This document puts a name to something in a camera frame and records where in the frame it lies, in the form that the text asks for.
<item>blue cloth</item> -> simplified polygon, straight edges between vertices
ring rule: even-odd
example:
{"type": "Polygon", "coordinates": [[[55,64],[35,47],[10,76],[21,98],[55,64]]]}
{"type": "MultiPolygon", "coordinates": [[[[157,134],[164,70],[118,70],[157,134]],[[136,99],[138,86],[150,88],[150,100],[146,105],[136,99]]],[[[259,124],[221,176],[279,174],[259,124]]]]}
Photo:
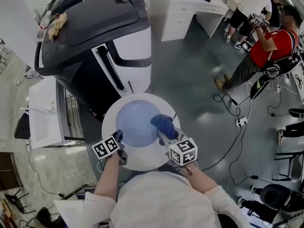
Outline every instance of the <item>blue cloth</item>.
{"type": "Polygon", "coordinates": [[[174,129],[172,117],[158,114],[151,119],[151,124],[154,125],[158,131],[162,132],[170,140],[178,137],[177,131],[174,129]]]}

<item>white cube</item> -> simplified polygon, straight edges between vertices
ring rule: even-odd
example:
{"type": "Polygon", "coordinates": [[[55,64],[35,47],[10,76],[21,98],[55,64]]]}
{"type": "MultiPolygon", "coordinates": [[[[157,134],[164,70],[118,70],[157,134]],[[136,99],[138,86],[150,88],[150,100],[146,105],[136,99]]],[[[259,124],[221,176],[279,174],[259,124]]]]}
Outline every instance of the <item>white cube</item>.
{"type": "Polygon", "coordinates": [[[119,145],[113,136],[102,140],[101,142],[92,146],[97,158],[99,160],[106,158],[119,150],[119,145]]]}
{"type": "Polygon", "coordinates": [[[192,138],[169,145],[169,157],[180,166],[189,164],[197,159],[198,147],[192,138]]]}

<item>plastic bottle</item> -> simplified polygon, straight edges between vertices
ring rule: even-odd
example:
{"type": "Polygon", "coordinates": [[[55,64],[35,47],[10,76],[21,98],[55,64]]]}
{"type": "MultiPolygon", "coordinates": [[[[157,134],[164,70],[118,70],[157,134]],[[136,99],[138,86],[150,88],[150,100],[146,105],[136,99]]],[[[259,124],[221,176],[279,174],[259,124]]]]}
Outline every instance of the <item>plastic bottle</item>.
{"type": "Polygon", "coordinates": [[[47,11],[45,16],[42,18],[41,23],[39,25],[39,31],[37,35],[37,41],[42,42],[44,40],[44,36],[47,33],[47,28],[50,22],[50,16],[52,11],[47,11]]]}

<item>power strip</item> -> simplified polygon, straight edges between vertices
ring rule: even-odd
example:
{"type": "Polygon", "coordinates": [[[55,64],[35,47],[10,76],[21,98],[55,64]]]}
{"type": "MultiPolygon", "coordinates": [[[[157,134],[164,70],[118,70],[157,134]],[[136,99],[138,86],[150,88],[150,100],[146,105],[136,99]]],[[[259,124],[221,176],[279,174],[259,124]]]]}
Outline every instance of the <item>power strip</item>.
{"type": "Polygon", "coordinates": [[[242,119],[239,119],[236,121],[236,126],[237,127],[241,127],[241,126],[244,126],[245,124],[248,124],[248,120],[246,117],[242,118],[242,119]]]}

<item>shoe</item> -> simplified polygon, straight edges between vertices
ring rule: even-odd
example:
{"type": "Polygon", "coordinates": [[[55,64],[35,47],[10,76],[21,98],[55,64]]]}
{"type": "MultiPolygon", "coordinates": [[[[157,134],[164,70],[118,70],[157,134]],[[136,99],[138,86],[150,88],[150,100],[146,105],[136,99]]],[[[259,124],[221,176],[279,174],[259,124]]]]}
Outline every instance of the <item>shoe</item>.
{"type": "Polygon", "coordinates": [[[251,187],[251,189],[250,189],[250,191],[253,193],[253,194],[255,194],[255,191],[257,190],[257,187],[256,186],[252,186],[251,187]]]}
{"type": "Polygon", "coordinates": [[[234,43],[233,47],[236,48],[236,49],[239,49],[239,50],[243,49],[243,45],[237,44],[237,43],[234,43]]]}
{"type": "Polygon", "coordinates": [[[229,42],[230,42],[230,39],[227,38],[227,35],[228,35],[227,33],[224,33],[224,34],[223,34],[223,37],[224,37],[225,41],[226,41],[227,43],[229,43],[229,42]]]}
{"type": "Polygon", "coordinates": [[[223,82],[221,79],[216,78],[216,79],[214,80],[214,83],[216,84],[216,86],[217,86],[221,91],[224,91],[224,90],[223,90],[224,82],[223,82]]]}
{"type": "Polygon", "coordinates": [[[282,142],[283,142],[283,139],[284,139],[284,137],[283,137],[283,130],[281,129],[277,133],[278,133],[277,134],[277,142],[278,142],[279,145],[281,145],[282,142]]]}
{"type": "Polygon", "coordinates": [[[227,81],[230,80],[230,77],[229,77],[227,74],[225,74],[225,75],[224,75],[224,79],[225,79],[225,81],[227,82],[227,81]]]}
{"type": "Polygon", "coordinates": [[[239,197],[239,199],[238,199],[238,201],[237,201],[237,205],[240,207],[240,208],[242,208],[243,206],[242,206],[242,202],[244,202],[245,201],[245,199],[243,199],[242,197],[239,197]]]}

